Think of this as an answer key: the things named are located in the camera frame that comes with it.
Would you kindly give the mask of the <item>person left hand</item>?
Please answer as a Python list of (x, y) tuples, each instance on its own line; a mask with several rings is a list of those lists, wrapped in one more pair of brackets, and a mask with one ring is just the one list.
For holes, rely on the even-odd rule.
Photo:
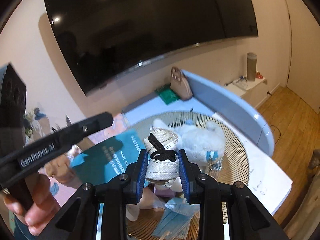
[(4, 197), (4, 204), (27, 226), (33, 236), (38, 236), (60, 209), (60, 205), (50, 192), (50, 180), (39, 174), (32, 192), (33, 205), (25, 213), (23, 206), (10, 194)]

